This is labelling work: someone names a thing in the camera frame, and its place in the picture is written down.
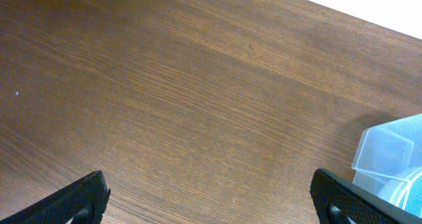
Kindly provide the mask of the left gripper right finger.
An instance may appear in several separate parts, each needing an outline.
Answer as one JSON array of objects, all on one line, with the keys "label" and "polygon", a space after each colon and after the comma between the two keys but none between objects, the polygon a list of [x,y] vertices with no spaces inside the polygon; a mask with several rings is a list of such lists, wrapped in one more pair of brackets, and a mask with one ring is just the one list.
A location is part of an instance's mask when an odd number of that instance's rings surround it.
[{"label": "left gripper right finger", "polygon": [[421,224],[420,217],[326,169],[314,172],[310,194],[320,223]]}]

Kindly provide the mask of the clear plastic storage container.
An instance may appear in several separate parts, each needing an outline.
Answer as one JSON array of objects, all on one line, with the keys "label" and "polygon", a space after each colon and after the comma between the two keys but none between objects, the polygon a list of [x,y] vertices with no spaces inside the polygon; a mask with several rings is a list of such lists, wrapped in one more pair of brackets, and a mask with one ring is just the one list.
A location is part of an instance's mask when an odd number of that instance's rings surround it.
[{"label": "clear plastic storage container", "polygon": [[364,130],[351,168],[354,185],[421,217],[421,115]]}]

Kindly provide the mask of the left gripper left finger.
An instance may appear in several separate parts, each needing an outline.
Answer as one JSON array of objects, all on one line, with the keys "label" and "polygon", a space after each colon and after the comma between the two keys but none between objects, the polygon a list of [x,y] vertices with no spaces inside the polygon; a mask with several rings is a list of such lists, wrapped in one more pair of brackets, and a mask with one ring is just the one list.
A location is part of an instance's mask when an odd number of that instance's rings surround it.
[{"label": "left gripper left finger", "polygon": [[1,224],[100,223],[110,194],[102,171],[93,171]]}]

